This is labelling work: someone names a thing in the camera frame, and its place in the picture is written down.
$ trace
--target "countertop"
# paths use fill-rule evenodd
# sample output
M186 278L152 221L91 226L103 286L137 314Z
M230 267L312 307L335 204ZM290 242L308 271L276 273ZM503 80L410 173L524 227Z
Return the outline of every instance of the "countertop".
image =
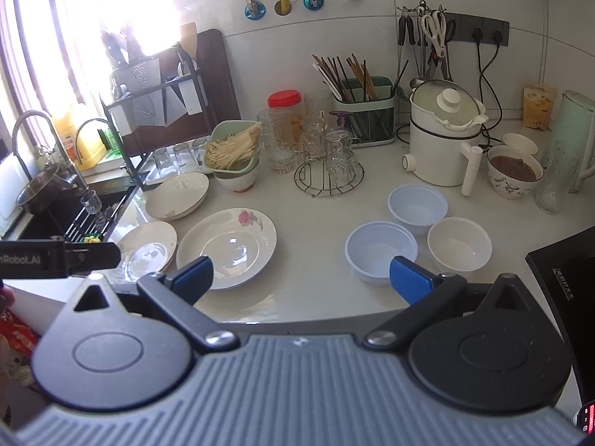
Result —
M526 129L517 120L503 121L492 134L500 136L504 132L522 133L533 139L540 149L550 136L549 132ZM332 198L313 198L305 194L295 185L293 173L274 175L264 162L260 164L255 185L243 194L228 191L211 179L203 204L187 217L172 222L178 242L201 219L231 207L254 208L267 214L277 228L278 241L273 258L258 276L231 290L208 292L197 303L197 308L218 321L272 322L332 319L406 307L407 303L391 287L367 285L353 276L344 257L344 243L360 224L391 220L387 208L391 190L402 184L422 182L402 169L401 157L408 147L396 141L356 149L365 178L353 191ZM497 195L487 177L486 159L482 160L471 196L463 196L460 186L439 187L439 190L448 201L448 216L463 216L479 223L492 239L490 262L468 280L493 282L500 273L517 274L553 319L525 256L595 224L595 180L586 180L580 193L567 196L563 210L554 216L541 212L530 196L507 200ZM111 240L117 242L134 227L152 220L144 204L145 194L139 190ZM418 239L418 245L416 262L436 273L425 238ZM175 269L174 260L166 272ZM80 283L76 280L55 289L48 281L31 282L10 281L9 284L30 294L37 290L39 295L62 301L68 295L67 289L73 291ZM567 413L572 412L575 405L579 406L574 380L569 381L569 387L571 391L564 394L567 400L563 398L563 402L572 404L563 407Z

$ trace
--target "white plastic bowl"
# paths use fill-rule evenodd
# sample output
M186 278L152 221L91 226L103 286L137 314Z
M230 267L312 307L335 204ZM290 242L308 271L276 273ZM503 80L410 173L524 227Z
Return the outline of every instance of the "white plastic bowl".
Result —
M345 242L345 256L355 275L373 285L390 283L390 262L400 255L414 262L417 242L404 226L390 221L362 224Z
M441 272L469 275L492 257L492 240L477 223L449 217L434 224L428 233L428 248Z
M224 188L234 191L235 193L243 193L252 187L256 181L257 173L258 166L246 174L224 174L213 171L213 176L215 176L215 179L220 182Z
M399 186L389 194L388 205L397 222L416 236L426 235L448 212L442 193L425 184Z
M516 147L517 149L520 149L521 151L524 151L532 156L539 152L539 148L537 147L536 143L531 141L531 139L528 137L515 132L507 132L502 134L502 144Z

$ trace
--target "brown food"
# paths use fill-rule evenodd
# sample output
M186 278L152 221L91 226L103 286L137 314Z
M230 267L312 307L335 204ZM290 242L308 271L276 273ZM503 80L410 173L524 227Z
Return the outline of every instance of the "brown food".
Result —
M490 159L492 166L502 174L519 181L536 181L537 176L523 159L511 158L510 156L496 156Z

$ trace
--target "stainless steel pot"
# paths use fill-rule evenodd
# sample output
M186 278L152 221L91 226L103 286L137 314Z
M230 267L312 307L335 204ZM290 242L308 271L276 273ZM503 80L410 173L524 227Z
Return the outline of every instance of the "stainless steel pot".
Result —
M31 214L44 211L58 197L62 190L72 188L70 182L58 176L59 167L47 166L34 177L17 197L17 206Z

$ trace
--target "window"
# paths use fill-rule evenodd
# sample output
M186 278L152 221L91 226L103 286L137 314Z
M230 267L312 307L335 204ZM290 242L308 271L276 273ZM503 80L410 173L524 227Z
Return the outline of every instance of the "window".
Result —
M76 103L103 114L99 96L109 96L112 68L101 29L124 48L133 31L146 55L180 37L173 0L0 0L3 83L17 115L61 114ZM35 145L54 145L43 120L30 119L27 127Z

